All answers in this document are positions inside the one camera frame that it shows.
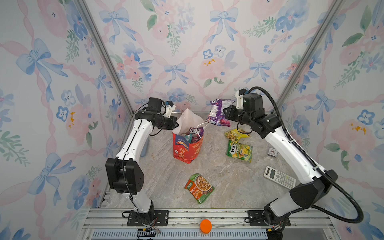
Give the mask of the teal snack bag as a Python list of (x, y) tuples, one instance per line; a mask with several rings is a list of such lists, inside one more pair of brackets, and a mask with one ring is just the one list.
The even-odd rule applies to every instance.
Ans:
[(191, 143), (193, 139), (193, 134), (185, 135), (185, 139), (187, 140), (188, 143)]

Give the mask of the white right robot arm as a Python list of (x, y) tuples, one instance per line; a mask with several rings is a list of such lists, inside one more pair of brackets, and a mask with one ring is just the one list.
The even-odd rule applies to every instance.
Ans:
[(298, 149), (297, 142), (282, 125), (281, 119), (265, 113), (262, 96), (242, 89), (236, 93), (236, 98), (235, 105), (224, 109), (226, 119), (249, 126), (252, 132), (258, 133), (271, 144), (293, 169), (300, 182), (287, 194), (267, 204), (262, 220), (269, 226), (275, 226), (286, 221), (293, 213), (314, 207), (332, 185)]

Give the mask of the purple Fox's berries candy bag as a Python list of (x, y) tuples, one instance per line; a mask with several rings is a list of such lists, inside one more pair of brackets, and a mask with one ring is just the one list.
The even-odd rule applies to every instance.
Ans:
[(201, 138), (204, 135), (204, 128), (199, 127), (199, 128), (190, 128), (189, 129), (189, 143), (195, 144), (201, 140)]

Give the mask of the purple snack packet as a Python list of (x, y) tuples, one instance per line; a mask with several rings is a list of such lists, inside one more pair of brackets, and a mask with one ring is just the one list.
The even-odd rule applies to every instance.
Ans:
[(216, 99), (211, 101), (210, 104), (212, 105), (212, 108), (206, 122), (216, 126), (230, 127), (231, 123), (225, 118), (223, 110), (228, 108), (234, 102), (235, 101), (230, 99)]

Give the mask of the green Fox's tea candy bag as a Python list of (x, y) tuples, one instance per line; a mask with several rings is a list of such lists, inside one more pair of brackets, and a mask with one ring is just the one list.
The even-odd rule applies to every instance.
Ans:
[(226, 152), (228, 157), (239, 159), (250, 163), (252, 161), (253, 147), (229, 140)]

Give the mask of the yellow corn snack bag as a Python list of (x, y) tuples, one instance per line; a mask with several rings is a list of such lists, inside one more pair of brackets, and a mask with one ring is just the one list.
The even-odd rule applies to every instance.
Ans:
[(237, 129), (230, 130), (224, 133), (225, 137), (231, 140), (233, 143), (238, 143), (242, 138), (249, 138), (250, 134), (242, 133)]

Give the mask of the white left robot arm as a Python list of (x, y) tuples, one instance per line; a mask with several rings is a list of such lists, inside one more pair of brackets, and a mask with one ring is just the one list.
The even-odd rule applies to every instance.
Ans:
[(179, 126), (177, 117), (172, 116), (175, 109), (171, 101), (149, 98), (149, 102), (136, 111), (133, 128), (120, 152), (106, 161), (110, 188), (126, 195), (139, 215), (152, 216), (154, 209), (153, 201), (142, 191), (145, 175), (139, 165), (140, 156), (155, 128), (162, 131)]

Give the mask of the red paper gift bag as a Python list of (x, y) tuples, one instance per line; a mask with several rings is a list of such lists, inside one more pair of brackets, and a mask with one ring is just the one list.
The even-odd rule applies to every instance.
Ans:
[(186, 109), (178, 118), (179, 126), (173, 130), (173, 156), (174, 158), (190, 164), (195, 160), (203, 145), (204, 136), (195, 144), (188, 143), (185, 135), (190, 134), (190, 128), (204, 128), (208, 125), (200, 116), (194, 114), (191, 110)]

